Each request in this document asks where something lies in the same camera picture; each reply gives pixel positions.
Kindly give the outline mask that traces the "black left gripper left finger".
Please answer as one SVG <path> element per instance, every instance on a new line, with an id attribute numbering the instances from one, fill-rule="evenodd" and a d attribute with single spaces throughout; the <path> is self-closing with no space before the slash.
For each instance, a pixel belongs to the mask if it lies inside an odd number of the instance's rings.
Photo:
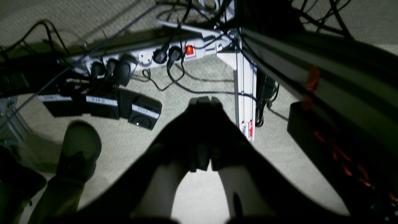
<path id="1" fill-rule="evenodd" d="M 209 98 L 192 98 L 145 153 L 105 193 L 78 212 L 78 218 L 169 218 L 176 190 L 194 165 L 192 143 L 200 121 L 195 110 L 200 103 L 209 103 Z"/>

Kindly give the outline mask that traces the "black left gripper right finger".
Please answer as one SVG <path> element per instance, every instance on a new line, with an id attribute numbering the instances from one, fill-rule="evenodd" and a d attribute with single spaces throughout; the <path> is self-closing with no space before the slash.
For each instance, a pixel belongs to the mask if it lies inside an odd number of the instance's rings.
<path id="1" fill-rule="evenodd" d="M 344 218 L 294 187 L 257 152 L 226 115 L 221 101 L 210 98 L 211 115 L 221 131 L 210 141 L 217 171 L 233 218 Z"/>

